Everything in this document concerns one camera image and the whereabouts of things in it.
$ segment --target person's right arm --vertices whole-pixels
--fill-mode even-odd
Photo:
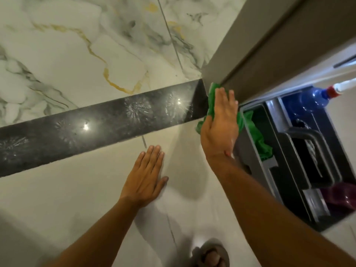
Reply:
[[[356,266],[346,252],[325,239],[277,202],[237,166],[232,153],[238,137],[237,103],[217,89],[215,119],[207,117],[201,141],[207,161],[219,179],[245,237],[263,267]]]

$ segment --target marble floor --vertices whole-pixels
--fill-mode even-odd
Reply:
[[[0,0],[0,127],[200,78],[245,0]]]
[[[197,122],[144,136],[166,152],[161,175],[170,180],[139,212],[114,266],[186,266],[192,249],[210,238],[224,244],[231,266],[260,266],[204,159]],[[144,149],[135,138],[0,178],[2,265],[39,266],[74,242],[117,201]],[[355,230],[353,216],[324,235],[356,257]]]

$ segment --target person's right hand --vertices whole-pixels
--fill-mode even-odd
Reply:
[[[229,91],[227,98],[224,88],[215,89],[215,117],[207,116],[202,125],[200,141],[207,160],[216,155],[230,156],[238,138],[238,102],[234,91]]]

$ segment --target microfiber cloth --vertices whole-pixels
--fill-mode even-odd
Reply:
[[[211,85],[211,88],[209,91],[209,96],[208,96],[209,109],[207,110],[207,115],[211,115],[213,119],[214,119],[214,115],[215,115],[214,105],[215,105],[215,89],[216,88],[220,88],[220,85],[218,85],[217,83],[213,83]],[[253,115],[253,110],[247,111],[243,114],[243,116],[245,117],[247,128],[250,131],[250,134],[252,136],[253,142],[255,143],[258,154],[260,155],[261,160],[264,161],[264,160],[273,156],[272,147],[265,144],[265,139],[263,138],[263,135],[261,134],[260,130],[257,129],[254,122],[252,121],[252,115]],[[200,131],[202,129],[202,124],[204,123],[205,119],[206,119],[206,116],[204,117],[203,121],[198,122],[198,125],[195,128],[195,130],[199,134],[200,134]],[[245,126],[240,112],[238,112],[236,121],[238,123],[238,132],[240,133],[241,130],[243,129],[243,127]]]

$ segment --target black stone threshold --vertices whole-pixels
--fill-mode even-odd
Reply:
[[[202,118],[202,80],[0,128],[0,177]]]

